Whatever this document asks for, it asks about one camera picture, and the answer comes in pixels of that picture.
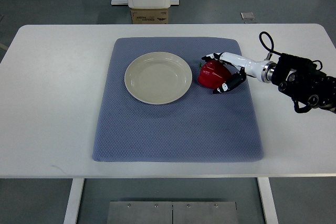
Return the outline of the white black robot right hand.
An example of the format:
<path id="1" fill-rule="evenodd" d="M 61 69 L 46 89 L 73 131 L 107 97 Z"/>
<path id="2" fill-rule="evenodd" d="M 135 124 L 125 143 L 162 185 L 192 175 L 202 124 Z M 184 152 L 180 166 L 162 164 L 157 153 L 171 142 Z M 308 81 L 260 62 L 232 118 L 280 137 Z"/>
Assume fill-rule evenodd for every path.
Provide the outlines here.
<path id="1" fill-rule="evenodd" d="M 260 82 L 270 83 L 272 73 L 276 67 L 276 63 L 268 59 L 253 61 L 229 52 L 209 54 L 202 57 L 202 60 L 206 62 L 215 60 L 223 65 L 233 66 L 238 70 L 227 81 L 222 82 L 220 86 L 214 89 L 213 94 L 232 91 L 242 84 L 247 76 L 257 78 Z"/>

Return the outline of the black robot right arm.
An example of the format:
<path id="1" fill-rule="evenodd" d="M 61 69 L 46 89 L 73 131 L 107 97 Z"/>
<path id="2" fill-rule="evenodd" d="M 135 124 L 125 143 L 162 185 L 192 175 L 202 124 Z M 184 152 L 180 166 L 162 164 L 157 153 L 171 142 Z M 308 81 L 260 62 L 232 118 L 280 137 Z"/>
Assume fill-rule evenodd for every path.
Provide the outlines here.
<path id="1" fill-rule="evenodd" d="M 297 113 L 317 108 L 335 113 L 335 77 L 321 69 L 319 60 L 281 53 L 271 83 L 279 92 L 291 97 Z"/>

